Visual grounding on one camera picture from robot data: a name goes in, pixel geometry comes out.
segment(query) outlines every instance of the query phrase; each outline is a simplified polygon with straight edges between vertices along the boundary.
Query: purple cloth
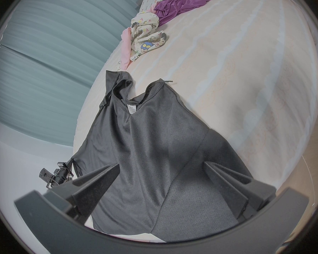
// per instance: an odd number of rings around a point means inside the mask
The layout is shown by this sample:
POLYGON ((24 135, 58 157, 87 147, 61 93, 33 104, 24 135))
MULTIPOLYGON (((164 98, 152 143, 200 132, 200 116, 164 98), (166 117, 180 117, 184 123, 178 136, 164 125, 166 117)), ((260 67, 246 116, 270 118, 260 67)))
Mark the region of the purple cloth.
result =
POLYGON ((181 13, 206 5, 208 1, 210 0, 162 0, 154 8, 159 17, 159 26, 181 13))

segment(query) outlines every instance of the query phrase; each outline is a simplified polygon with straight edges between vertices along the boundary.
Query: black garment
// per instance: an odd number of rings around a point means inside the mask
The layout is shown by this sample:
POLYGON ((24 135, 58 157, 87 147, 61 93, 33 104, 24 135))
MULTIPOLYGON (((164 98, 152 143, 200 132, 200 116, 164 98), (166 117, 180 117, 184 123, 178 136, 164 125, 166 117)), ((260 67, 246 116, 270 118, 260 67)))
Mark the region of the black garment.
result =
POLYGON ((152 233, 169 242, 236 225, 202 163, 251 176, 239 156, 165 81, 128 100, 132 83, 127 72, 106 71, 106 96, 73 156, 78 176, 120 165, 119 176, 92 213, 94 228, 108 234, 152 233), (136 112, 130 114, 127 105, 135 105, 136 112))

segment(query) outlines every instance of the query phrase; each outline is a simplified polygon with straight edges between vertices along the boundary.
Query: curtain fold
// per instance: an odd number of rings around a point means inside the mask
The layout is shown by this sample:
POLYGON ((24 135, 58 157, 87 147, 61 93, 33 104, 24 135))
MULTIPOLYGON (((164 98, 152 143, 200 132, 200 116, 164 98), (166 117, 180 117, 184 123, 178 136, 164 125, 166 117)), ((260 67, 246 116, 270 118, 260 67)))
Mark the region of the curtain fold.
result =
POLYGON ((22 0, 0 42, 0 122, 72 146, 82 104, 136 1, 22 0))

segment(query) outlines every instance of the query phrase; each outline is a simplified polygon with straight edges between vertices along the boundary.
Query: mattress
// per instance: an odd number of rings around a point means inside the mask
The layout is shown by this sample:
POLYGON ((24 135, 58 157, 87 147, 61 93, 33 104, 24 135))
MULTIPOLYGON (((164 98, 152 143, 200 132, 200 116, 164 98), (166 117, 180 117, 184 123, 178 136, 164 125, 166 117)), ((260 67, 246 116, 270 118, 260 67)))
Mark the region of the mattress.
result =
MULTIPOLYGON (((292 0, 212 0, 160 30, 165 45, 127 71, 129 99, 162 78, 208 127, 225 137, 256 180, 277 189, 305 150, 318 113, 318 58, 292 0)), ((78 116, 73 153, 105 95, 106 70, 119 70, 121 43, 78 116)))

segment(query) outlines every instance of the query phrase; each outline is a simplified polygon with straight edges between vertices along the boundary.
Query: pile of clothes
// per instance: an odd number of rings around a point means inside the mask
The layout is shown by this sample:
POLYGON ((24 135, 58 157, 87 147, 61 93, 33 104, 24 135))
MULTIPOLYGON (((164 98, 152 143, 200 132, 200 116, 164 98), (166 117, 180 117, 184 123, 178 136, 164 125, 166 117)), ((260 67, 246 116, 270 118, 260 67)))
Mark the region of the pile of clothes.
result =
POLYGON ((122 35, 121 69, 126 70, 130 61, 135 61, 142 54, 165 44, 167 35, 164 31, 155 31, 181 13, 206 5, 210 0, 162 0, 151 8, 140 12, 131 20, 131 27, 122 35))

